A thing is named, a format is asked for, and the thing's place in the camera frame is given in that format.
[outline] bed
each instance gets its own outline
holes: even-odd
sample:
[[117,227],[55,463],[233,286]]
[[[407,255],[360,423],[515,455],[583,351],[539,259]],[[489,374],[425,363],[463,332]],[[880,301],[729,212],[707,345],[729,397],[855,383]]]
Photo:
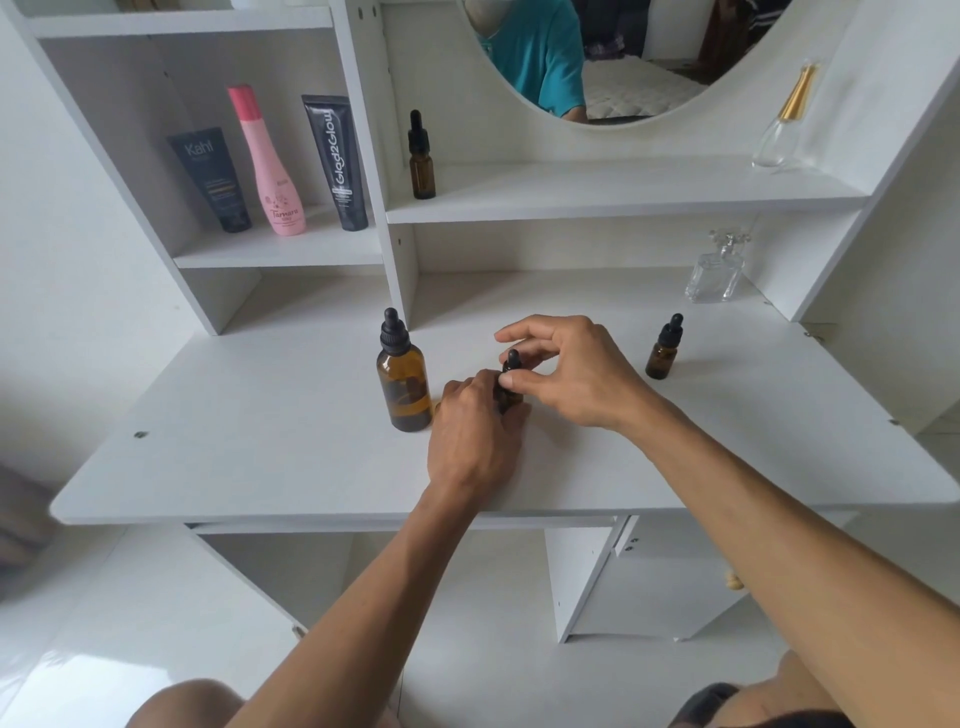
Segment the bed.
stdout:
[[682,106],[706,88],[636,56],[584,64],[587,118],[646,118]]

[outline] cabinet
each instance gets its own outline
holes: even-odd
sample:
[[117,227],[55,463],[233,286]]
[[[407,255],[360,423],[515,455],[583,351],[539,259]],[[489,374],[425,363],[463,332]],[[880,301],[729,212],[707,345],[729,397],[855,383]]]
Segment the cabinet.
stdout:
[[[0,7],[206,330],[60,494],[63,521],[187,523],[305,626],[343,587],[349,534],[396,529],[426,483],[428,433],[393,430],[376,382],[388,305],[410,323],[435,395],[491,366],[492,333],[528,313],[587,313],[640,366],[681,311],[681,358],[656,386],[789,493],[838,518],[957,500],[954,481],[796,323],[953,83],[960,41],[946,29],[960,8],[946,0],[809,0],[778,25],[781,45],[761,44],[669,118],[619,130],[535,116],[452,3],[47,17],[30,16],[28,0],[26,15]],[[897,54],[878,50],[893,42],[876,40],[879,18],[903,21]],[[832,62],[807,164],[755,171],[749,152],[811,43]],[[253,190],[224,92],[235,83],[256,89],[311,206],[303,236],[277,239],[262,222],[217,232],[168,154],[167,134],[221,126]],[[350,99],[365,231],[331,214],[304,93]],[[876,106],[895,93],[896,124]],[[405,178],[413,107],[434,140],[439,194],[427,202]],[[695,306],[683,297],[689,265],[720,225],[753,230],[749,282],[734,303]],[[544,531],[562,641],[689,637],[730,606],[714,586],[722,573],[711,580],[716,554],[671,558],[704,546],[695,530],[678,542],[674,522],[694,528],[642,455],[538,407],[515,481],[475,526]],[[643,549],[627,551],[639,523]],[[317,567],[301,573],[300,561]],[[645,614],[617,606],[641,584],[657,594]],[[683,601],[695,613],[671,614]]]

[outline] teal shirt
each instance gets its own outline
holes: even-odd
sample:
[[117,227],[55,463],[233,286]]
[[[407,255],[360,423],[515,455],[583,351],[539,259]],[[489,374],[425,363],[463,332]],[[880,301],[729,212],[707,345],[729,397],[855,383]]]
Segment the teal shirt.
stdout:
[[584,45],[570,0],[514,0],[500,28],[478,36],[493,65],[521,96],[563,116],[584,101]]

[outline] dark blue tube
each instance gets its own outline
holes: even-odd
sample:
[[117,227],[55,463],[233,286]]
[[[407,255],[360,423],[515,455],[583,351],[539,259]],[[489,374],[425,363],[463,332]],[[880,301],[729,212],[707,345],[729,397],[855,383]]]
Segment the dark blue tube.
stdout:
[[167,141],[206,203],[220,219],[224,231],[249,230],[253,223],[247,214],[240,182],[220,127],[175,134],[168,136]]
[[324,163],[333,204],[340,214],[340,225],[345,231],[361,231],[369,223],[350,100],[346,96],[301,98],[317,142],[320,161]]

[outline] red bottle cap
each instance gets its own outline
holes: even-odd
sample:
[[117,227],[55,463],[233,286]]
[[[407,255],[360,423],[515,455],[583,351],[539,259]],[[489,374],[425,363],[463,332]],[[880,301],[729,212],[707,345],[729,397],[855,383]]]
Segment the red bottle cap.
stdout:
[[263,118],[260,113],[260,106],[256,103],[256,96],[253,95],[253,89],[247,84],[232,85],[228,87],[230,101],[236,109],[240,121],[259,121]]

